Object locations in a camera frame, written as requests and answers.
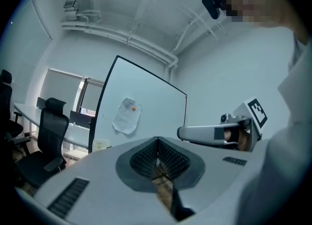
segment chair backrest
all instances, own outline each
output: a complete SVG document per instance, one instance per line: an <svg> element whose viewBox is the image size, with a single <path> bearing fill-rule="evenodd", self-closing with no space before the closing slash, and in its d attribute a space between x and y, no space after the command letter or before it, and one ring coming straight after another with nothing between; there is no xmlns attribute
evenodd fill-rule
<svg viewBox="0 0 312 225"><path fill-rule="evenodd" d="M10 103L12 88L6 84L11 82L11 73L6 70L2 70L0 75L0 120L9 120L11 118Z"/></svg>
<svg viewBox="0 0 312 225"><path fill-rule="evenodd" d="M65 104L63 101L49 98L41 111L38 147L51 160L56 157L63 158L61 147L69 124L68 117L63 115Z"/></svg>
<svg viewBox="0 0 312 225"><path fill-rule="evenodd" d="M42 110L43 108L45 108L45 100L38 97L37 98L37 105L36 107L38 107L38 109Z"/></svg>
<svg viewBox="0 0 312 225"><path fill-rule="evenodd" d="M95 117L91 117L90 131L89 131L89 143L88 143L88 153L89 154L92 153L92 145L93 145L95 129L96 129Z"/></svg>
<svg viewBox="0 0 312 225"><path fill-rule="evenodd" d="M90 128L91 116L81 114L76 111L71 111L69 115L69 122L79 125L81 127Z"/></svg>

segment paper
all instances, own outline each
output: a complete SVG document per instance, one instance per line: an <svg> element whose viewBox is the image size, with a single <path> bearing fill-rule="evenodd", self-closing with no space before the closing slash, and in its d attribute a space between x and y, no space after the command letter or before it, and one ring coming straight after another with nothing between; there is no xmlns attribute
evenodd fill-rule
<svg viewBox="0 0 312 225"><path fill-rule="evenodd" d="M115 116L113 127L124 134L131 134L137 128L141 114L141 105L136 101L125 98Z"/></svg>

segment floor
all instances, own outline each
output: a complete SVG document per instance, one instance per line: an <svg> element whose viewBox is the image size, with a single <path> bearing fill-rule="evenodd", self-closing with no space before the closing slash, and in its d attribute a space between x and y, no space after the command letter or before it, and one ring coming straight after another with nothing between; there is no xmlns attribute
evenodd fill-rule
<svg viewBox="0 0 312 225"><path fill-rule="evenodd" d="M39 151L38 144L37 144L37 141L35 139L31 139L31 141L27 143L27 148L28 148L30 154L35 152L35 151ZM25 152L22 148L18 148L18 149L23 153L12 150L13 159L15 162L17 162L18 160L20 160L21 158L26 156ZM76 160L73 159L72 157L64 156L64 158L67 161L66 167L70 167L71 165L73 165L76 162ZM36 192L35 188L30 186L27 182L23 181L21 178L18 178L16 180L15 185L22 188L24 191L26 191L31 196L33 196Z"/></svg>
<svg viewBox="0 0 312 225"><path fill-rule="evenodd" d="M35 151L38 151L38 144L35 139L31 139L30 142L27 143L27 147L29 150L29 153L33 153ZM20 160L25 156L24 150L22 148L19 148L20 151L23 152L23 154L14 151L13 150L13 159L15 162ZM67 157L64 156L67 164L66 167L72 166L75 162L77 162L73 157ZM171 210L171 203L172 203L172 193L173 193L173 184L169 180L168 175L166 174L165 170L161 166L161 164L155 169L153 174L153 180L152 182L157 185L157 196L159 200L166 206L168 211ZM28 183L23 181L22 179L16 180L16 186L22 188L24 191L26 191L29 195L33 196L36 192L36 189L30 186Z"/></svg>

